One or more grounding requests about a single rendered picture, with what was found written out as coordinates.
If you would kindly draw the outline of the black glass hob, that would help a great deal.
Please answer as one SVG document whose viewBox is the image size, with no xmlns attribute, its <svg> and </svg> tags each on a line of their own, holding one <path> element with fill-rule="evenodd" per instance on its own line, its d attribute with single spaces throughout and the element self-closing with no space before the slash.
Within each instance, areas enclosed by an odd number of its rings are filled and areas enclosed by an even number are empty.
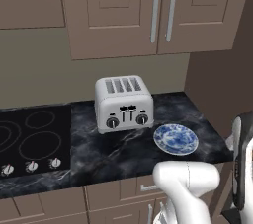
<svg viewBox="0 0 253 224">
<path fill-rule="evenodd" d="M 0 110 L 0 179 L 23 177 L 70 169 L 71 104 Z M 51 159 L 61 165 L 52 169 Z M 27 165 L 35 161 L 33 173 Z M 12 165 L 14 172 L 2 176 L 2 168 Z"/>
</svg>

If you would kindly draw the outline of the brown tall cabinet side panel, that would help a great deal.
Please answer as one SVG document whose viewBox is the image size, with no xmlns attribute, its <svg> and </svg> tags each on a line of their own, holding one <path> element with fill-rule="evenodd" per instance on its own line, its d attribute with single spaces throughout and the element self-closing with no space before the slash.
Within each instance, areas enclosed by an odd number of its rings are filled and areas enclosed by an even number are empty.
<svg viewBox="0 0 253 224">
<path fill-rule="evenodd" d="M 224 138 L 253 111 L 253 0 L 246 0 L 231 50 L 190 54 L 184 92 Z"/>
</svg>

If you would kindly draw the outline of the silver four-slot toaster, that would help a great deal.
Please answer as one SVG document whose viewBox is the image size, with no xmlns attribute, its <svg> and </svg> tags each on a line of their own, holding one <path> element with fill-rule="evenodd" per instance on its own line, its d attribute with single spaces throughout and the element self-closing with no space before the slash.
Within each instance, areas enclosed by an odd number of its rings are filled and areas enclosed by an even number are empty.
<svg viewBox="0 0 253 224">
<path fill-rule="evenodd" d="M 151 128 L 154 123 L 153 98 L 137 75 L 99 79 L 94 108 L 100 134 Z"/>
</svg>

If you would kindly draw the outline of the blue and white plate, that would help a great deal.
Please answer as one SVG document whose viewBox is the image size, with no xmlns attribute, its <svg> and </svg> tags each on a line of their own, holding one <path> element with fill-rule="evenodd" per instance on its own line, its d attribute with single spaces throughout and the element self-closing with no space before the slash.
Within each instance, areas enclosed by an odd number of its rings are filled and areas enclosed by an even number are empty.
<svg viewBox="0 0 253 224">
<path fill-rule="evenodd" d="M 165 153 L 186 156 L 194 153 L 199 146 L 199 138 L 190 128 L 181 124 L 164 124 L 153 133 L 156 146 Z"/>
</svg>

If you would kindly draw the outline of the brown base cupboard door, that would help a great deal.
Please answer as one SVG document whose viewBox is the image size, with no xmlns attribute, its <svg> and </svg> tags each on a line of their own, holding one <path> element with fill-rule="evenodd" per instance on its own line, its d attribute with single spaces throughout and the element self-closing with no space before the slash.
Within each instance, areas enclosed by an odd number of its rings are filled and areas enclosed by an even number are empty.
<svg viewBox="0 0 253 224">
<path fill-rule="evenodd" d="M 154 199 L 89 212 L 90 224 L 147 224 L 148 204 Z"/>
</svg>

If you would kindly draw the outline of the brown drawer front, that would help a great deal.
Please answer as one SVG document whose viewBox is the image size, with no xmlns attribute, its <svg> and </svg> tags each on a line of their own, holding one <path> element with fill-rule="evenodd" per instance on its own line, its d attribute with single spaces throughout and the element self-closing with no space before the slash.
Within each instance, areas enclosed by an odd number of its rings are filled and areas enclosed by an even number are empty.
<svg viewBox="0 0 253 224">
<path fill-rule="evenodd" d="M 145 196 L 161 192 L 160 189 L 151 191 L 140 191 L 140 185 L 154 185 L 154 180 L 152 176 L 148 175 L 89 185 L 86 186 L 87 197 L 89 199 L 89 202 L 97 201 L 98 199 L 109 199 L 112 202 L 116 202 L 120 201 L 121 199 L 129 199 L 137 196 Z"/>
<path fill-rule="evenodd" d="M 62 217 L 87 211 L 83 187 L 0 199 L 0 224 Z"/>
</svg>

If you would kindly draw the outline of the silver hob knob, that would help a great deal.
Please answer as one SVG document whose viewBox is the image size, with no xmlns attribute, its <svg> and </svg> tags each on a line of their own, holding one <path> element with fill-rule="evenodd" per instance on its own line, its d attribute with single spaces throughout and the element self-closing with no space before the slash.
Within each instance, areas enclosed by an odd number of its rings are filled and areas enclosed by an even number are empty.
<svg viewBox="0 0 253 224">
<path fill-rule="evenodd" d="M 49 166 L 50 166 L 52 169 L 56 169 L 56 168 L 58 168 L 60 165 L 61 165 L 61 161 L 60 161 L 58 158 L 54 158 L 54 159 L 51 159 L 51 160 L 49 161 Z"/>
<path fill-rule="evenodd" d="M 26 171 L 28 172 L 28 173 L 33 173 L 37 168 L 38 168 L 38 163 L 37 162 L 35 162 L 35 161 L 31 161 L 28 165 L 27 165 L 27 167 L 26 167 Z"/>
<path fill-rule="evenodd" d="M 9 176 L 10 174 L 12 174 L 14 172 L 14 167 L 10 164 L 4 166 L 2 168 L 2 172 L 1 175 L 2 176 Z"/>
</svg>

